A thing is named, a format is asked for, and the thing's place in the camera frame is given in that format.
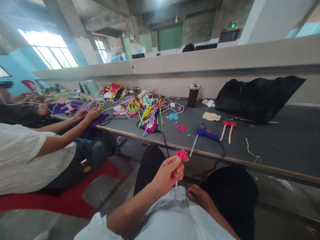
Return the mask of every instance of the hand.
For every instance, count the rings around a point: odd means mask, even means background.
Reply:
[[[161,164],[156,176],[151,182],[153,189],[157,196],[162,197],[166,195],[175,181],[180,181],[184,176],[184,165],[181,159],[175,155],[164,160]]]
[[[210,195],[201,189],[198,185],[193,184],[187,191],[187,196],[190,201],[199,204],[210,215],[217,210]]]
[[[86,115],[86,119],[92,121],[100,116],[101,108],[93,108]]]
[[[75,122],[79,122],[87,116],[87,113],[87,110],[80,110],[72,117],[72,120],[74,120]]]

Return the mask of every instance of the white sleeve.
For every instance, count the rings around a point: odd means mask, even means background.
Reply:
[[[82,229],[74,240],[123,240],[120,235],[115,234],[107,228],[107,215],[101,217],[97,212],[93,215],[90,223]]]
[[[46,136],[21,125],[0,129],[1,164],[31,161],[39,153]]]

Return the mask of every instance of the person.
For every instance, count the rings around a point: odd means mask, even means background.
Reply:
[[[172,186],[183,176],[178,156],[165,159],[158,147],[147,147],[133,198],[104,217],[96,213],[74,239],[254,239],[258,188],[248,172],[221,168],[202,188],[178,186],[174,200]]]
[[[0,123],[37,127],[49,113],[49,104],[44,102],[43,96],[32,95],[30,92],[21,93],[16,98],[13,98],[7,91],[10,87],[11,84],[8,82],[0,82]],[[28,105],[17,104],[29,101],[32,101],[32,103]]]
[[[196,50],[196,49],[195,49],[194,45],[193,45],[192,43],[190,43],[190,44],[187,44],[187,45],[183,48],[182,52],[192,52],[192,51],[195,51],[195,50]]]
[[[117,153],[116,139],[108,133],[79,136],[100,112],[80,110],[38,129],[0,123],[0,195],[72,187],[98,170]]]

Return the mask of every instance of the floor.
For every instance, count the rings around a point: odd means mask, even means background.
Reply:
[[[139,170],[139,160],[142,158],[144,150],[145,147],[140,142],[128,140],[121,151],[132,159],[127,159],[125,162],[120,161],[118,157],[110,159],[119,168],[131,170],[126,180],[119,182],[117,179],[102,176],[88,186],[83,193],[83,198],[95,208],[102,206],[100,209],[102,215],[112,212],[123,202],[130,199],[133,195],[135,179]],[[192,160],[185,165],[186,176],[199,174],[204,169],[212,168],[215,163],[213,160],[197,156],[193,156]],[[219,163],[217,169],[223,166],[225,165]],[[291,192],[270,176],[255,172],[250,172],[250,174],[259,187],[259,202],[281,207],[290,212],[320,221],[320,189],[290,182],[293,187]],[[180,184],[186,188],[190,186],[190,183],[183,181]],[[116,187],[114,194],[103,203],[103,199],[109,195],[114,187]],[[320,239],[320,229],[316,231],[261,207],[257,207],[255,210],[255,220],[255,239],[257,240]],[[0,212],[0,239],[73,239],[88,222],[86,219],[40,210]]]

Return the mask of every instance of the desk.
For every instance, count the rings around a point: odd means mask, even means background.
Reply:
[[[185,133],[176,129],[175,120],[169,121],[163,118],[168,148],[172,150],[185,149],[188,152],[192,148],[196,131],[201,123],[205,123],[213,134],[221,135],[223,120],[228,120],[225,113],[214,108],[208,108],[201,102],[197,102],[195,108],[187,107],[187,100],[174,100],[185,106],[185,111],[179,114],[179,125],[186,126]],[[110,109],[104,113],[113,113]],[[220,122],[211,122],[202,118],[204,112],[221,115]],[[55,117],[66,119],[65,114]],[[139,139],[165,147],[163,136],[160,133],[142,136],[143,130],[136,127],[138,117],[131,120],[111,120],[105,126],[97,125],[97,128],[116,133],[117,135]],[[228,144],[229,129],[226,129],[222,144],[226,150],[226,156],[222,162],[229,165],[245,165],[248,170],[272,175],[286,180],[299,182],[305,185],[320,188],[320,108],[285,106],[272,120],[279,122],[267,125],[256,125],[237,121],[233,128],[231,144]],[[250,145],[250,151],[261,157],[261,163],[254,163],[255,157],[247,151],[246,138]],[[213,159],[219,159],[222,155],[221,147],[214,141],[199,137],[194,153],[205,155]]]

